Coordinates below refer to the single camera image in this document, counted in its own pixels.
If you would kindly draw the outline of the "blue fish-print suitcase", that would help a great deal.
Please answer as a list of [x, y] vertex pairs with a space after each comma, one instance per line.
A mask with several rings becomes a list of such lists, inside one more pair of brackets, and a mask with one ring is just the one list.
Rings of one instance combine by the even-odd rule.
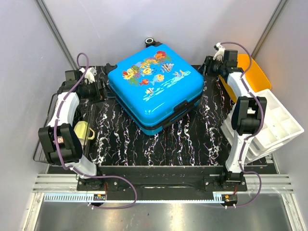
[[166, 44], [146, 38], [145, 46], [106, 77], [116, 100], [143, 133], [155, 135], [198, 105], [204, 79]]

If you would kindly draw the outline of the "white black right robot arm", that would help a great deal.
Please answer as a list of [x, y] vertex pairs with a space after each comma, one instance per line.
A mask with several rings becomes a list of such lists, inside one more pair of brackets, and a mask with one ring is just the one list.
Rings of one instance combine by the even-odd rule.
[[251, 141], [263, 127], [267, 99], [256, 96], [249, 86], [245, 71], [237, 67], [237, 54], [207, 56], [199, 70], [204, 75], [223, 77], [237, 97], [231, 116], [233, 143], [217, 183], [222, 190], [229, 191], [240, 185], [247, 173], [244, 162]]

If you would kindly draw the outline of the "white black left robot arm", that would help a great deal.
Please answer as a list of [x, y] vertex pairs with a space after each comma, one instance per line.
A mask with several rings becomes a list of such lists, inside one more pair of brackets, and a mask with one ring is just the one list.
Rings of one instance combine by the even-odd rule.
[[62, 166], [87, 179], [91, 189], [100, 190], [104, 179], [97, 165], [83, 154], [85, 143], [74, 131], [77, 126], [74, 118], [82, 100], [100, 103], [107, 98], [104, 78], [97, 76], [94, 66], [68, 70], [56, 95], [57, 101], [49, 123], [38, 130], [45, 158], [49, 164]]

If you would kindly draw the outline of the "pale yellow mug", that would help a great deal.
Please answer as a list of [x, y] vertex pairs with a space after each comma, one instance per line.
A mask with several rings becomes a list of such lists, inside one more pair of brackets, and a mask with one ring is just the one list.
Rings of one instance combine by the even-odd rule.
[[86, 121], [78, 121], [74, 127], [74, 132], [82, 146], [85, 146], [89, 141], [95, 138], [95, 131]]

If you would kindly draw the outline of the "orange plastic basket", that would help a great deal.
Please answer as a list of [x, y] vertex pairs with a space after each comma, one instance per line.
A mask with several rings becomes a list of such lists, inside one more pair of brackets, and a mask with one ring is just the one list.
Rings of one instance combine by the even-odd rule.
[[[238, 67], [245, 70], [249, 66], [249, 56], [247, 54], [238, 54]], [[252, 65], [250, 69], [245, 74], [246, 80], [249, 83], [250, 87], [254, 92], [259, 92], [265, 89], [271, 89], [271, 83], [259, 67], [259, 65], [252, 59]], [[223, 77], [219, 77], [224, 86], [225, 90], [227, 91], [230, 99], [236, 103], [237, 98], [231, 89], [231, 87], [227, 84], [227, 82], [223, 79]]]

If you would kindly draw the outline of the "white divided organizer tray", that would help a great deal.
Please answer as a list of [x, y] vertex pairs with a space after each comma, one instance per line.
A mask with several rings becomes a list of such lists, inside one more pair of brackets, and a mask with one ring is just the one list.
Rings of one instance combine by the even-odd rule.
[[304, 129], [269, 90], [265, 89], [255, 93], [264, 97], [267, 105], [262, 130], [246, 146], [247, 155], [245, 164], [261, 159], [276, 151], [289, 141], [304, 132]]

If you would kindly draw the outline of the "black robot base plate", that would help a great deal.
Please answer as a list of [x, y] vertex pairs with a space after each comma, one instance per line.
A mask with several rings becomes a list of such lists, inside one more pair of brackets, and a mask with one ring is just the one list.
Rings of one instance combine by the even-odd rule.
[[223, 166], [103, 166], [99, 170], [103, 175], [116, 175], [129, 180], [135, 187], [188, 187], [204, 191], [246, 191], [249, 177], [259, 175], [276, 174], [274, 164], [266, 166], [248, 165], [245, 171], [253, 172], [241, 180], [225, 180]]

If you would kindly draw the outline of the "aluminium frame rail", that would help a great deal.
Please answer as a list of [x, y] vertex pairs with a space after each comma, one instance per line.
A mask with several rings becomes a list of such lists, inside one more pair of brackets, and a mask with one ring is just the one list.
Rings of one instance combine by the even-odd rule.
[[287, 175], [263, 175], [256, 200], [257, 178], [247, 176], [248, 191], [238, 204], [224, 208], [224, 192], [184, 187], [138, 186], [133, 207], [131, 189], [107, 193], [105, 209], [91, 209], [93, 192], [76, 190], [74, 175], [41, 174], [36, 180], [24, 231], [305, 231], [304, 221]]

